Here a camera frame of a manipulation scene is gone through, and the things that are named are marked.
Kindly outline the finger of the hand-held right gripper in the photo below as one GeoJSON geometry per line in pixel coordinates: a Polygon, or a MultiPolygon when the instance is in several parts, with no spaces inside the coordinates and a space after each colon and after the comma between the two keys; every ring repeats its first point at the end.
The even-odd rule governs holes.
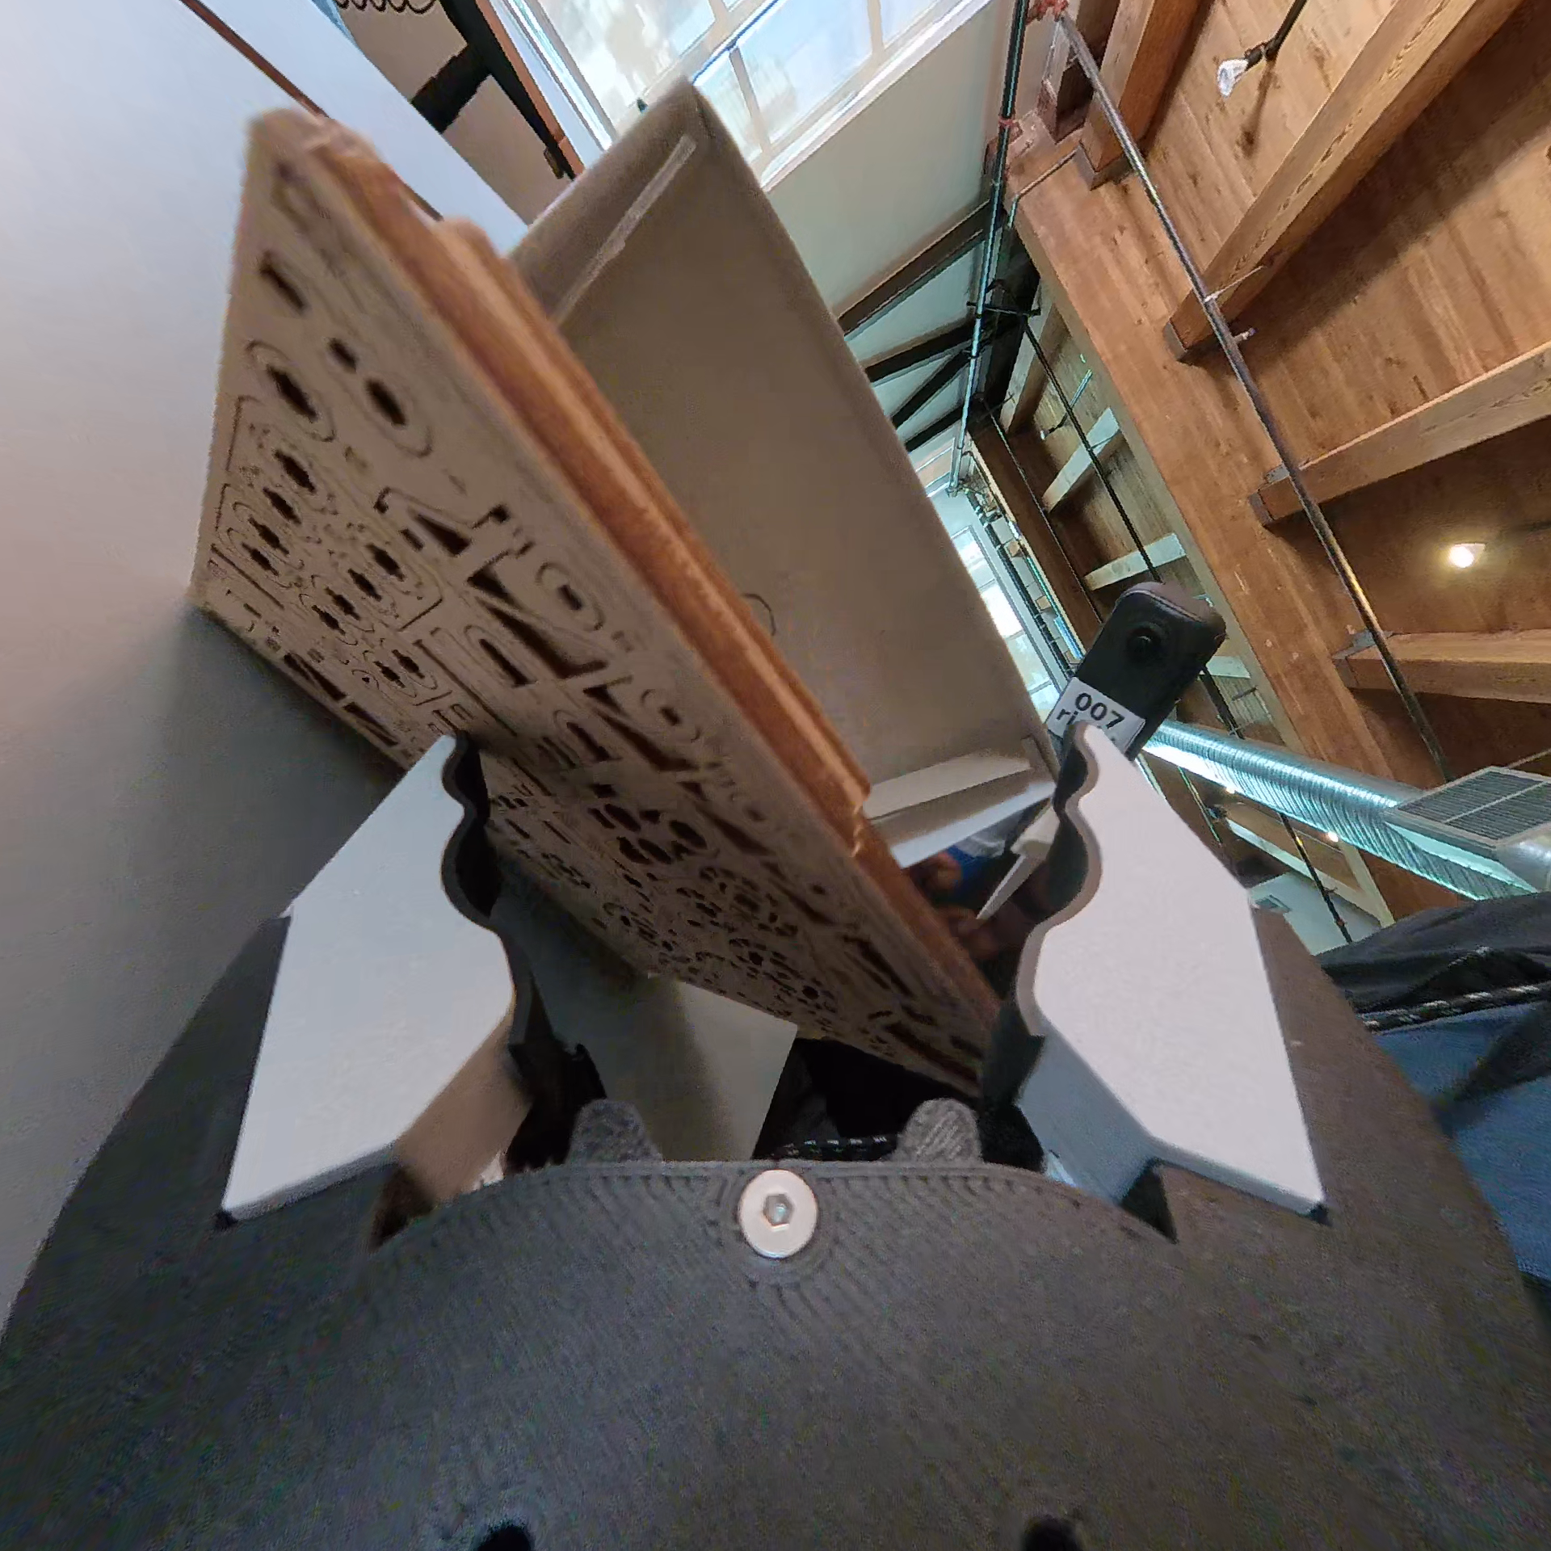
{"type": "Polygon", "coordinates": [[[1055,844],[1055,832],[1023,832],[1011,844],[1014,863],[1004,872],[1004,881],[996,884],[996,893],[987,896],[987,905],[980,907],[980,921],[996,921],[1016,896],[1016,888],[1049,863],[1054,844],[1055,844]]]}

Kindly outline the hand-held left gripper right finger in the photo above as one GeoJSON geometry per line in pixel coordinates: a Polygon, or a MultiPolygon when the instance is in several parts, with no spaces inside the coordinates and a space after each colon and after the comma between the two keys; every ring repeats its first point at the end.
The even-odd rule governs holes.
{"type": "Polygon", "coordinates": [[[1065,772],[1060,905],[1016,956],[987,1110],[1023,1115],[1055,1178],[1114,1206],[1183,1166],[1323,1212],[1248,893],[1108,733],[1081,725],[1065,772]]]}

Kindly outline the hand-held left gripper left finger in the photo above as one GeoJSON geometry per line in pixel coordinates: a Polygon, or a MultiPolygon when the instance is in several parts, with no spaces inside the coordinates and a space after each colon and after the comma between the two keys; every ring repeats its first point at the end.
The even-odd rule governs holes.
{"type": "Polygon", "coordinates": [[[539,1102],[516,1058],[539,988],[497,900],[480,750],[447,733],[282,916],[229,1219],[382,1165],[450,1201],[511,1148],[539,1102]]]}

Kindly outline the white cardboard tray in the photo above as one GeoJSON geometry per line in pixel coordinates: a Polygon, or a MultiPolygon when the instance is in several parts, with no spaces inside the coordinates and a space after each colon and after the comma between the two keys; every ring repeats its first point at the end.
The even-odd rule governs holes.
{"type": "Polygon", "coordinates": [[[784,224],[693,83],[516,265],[863,765],[897,863],[1054,795],[1036,705],[784,224]]]}

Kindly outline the person's right hand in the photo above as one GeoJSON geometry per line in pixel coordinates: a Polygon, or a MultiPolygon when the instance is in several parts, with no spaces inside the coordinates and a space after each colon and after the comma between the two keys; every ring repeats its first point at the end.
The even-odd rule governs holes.
{"type": "Polygon", "coordinates": [[[996,881],[987,881],[987,866],[964,863],[961,851],[935,851],[904,872],[934,905],[934,916],[975,963],[987,968],[1007,952],[1007,929],[997,911],[984,916],[984,905],[996,893],[996,881]]]}

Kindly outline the black jacket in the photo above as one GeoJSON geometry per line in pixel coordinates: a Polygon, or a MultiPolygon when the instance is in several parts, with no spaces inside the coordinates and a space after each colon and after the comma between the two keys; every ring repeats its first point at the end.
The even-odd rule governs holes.
{"type": "Polygon", "coordinates": [[[1398,1013],[1551,983],[1551,896],[1495,896],[1423,907],[1321,956],[1343,999],[1398,1013]]]}

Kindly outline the vent grille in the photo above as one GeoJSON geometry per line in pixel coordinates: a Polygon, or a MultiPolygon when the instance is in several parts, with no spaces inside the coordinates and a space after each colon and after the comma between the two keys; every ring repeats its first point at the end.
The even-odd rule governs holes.
{"type": "Polygon", "coordinates": [[[1548,844],[1551,777],[1484,765],[1398,804],[1390,825],[1434,844],[1465,845],[1473,854],[1499,854],[1518,844],[1548,844]]]}

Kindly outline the blue hoodie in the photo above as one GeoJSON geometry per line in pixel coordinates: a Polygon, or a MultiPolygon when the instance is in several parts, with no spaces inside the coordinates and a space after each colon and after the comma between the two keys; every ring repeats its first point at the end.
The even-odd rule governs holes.
{"type": "Polygon", "coordinates": [[[1499,1215],[1522,1272],[1551,1285],[1551,1009],[1495,1007],[1377,1035],[1499,1215]]]}

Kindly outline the large window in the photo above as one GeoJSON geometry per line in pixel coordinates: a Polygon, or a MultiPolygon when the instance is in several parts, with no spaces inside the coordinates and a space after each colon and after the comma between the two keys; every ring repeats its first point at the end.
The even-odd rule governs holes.
{"type": "Polygon", "coordinates": [[[984,5],[521,0],[506,5],[595,144],[693,83],[762,183],[782,178],[984,5]]]}

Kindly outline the silver air duct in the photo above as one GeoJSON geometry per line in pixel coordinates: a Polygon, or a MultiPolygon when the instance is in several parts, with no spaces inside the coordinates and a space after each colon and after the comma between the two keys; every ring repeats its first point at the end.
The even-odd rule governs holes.
{"type": "Polygon", "coordinates": [[[1162,724],[1145,755],[1162,755],[1188,772],[1272,809],[1277,814],[1334,832],[1337,844],[1423,881],[1439,881],[1472,900],[1551,888],[1551,844],[1518,844],[1499,854],[1473,854],[1390,825],[1398,804],[1426,787],[1365,777],[1193,724],[1162,724]]]}

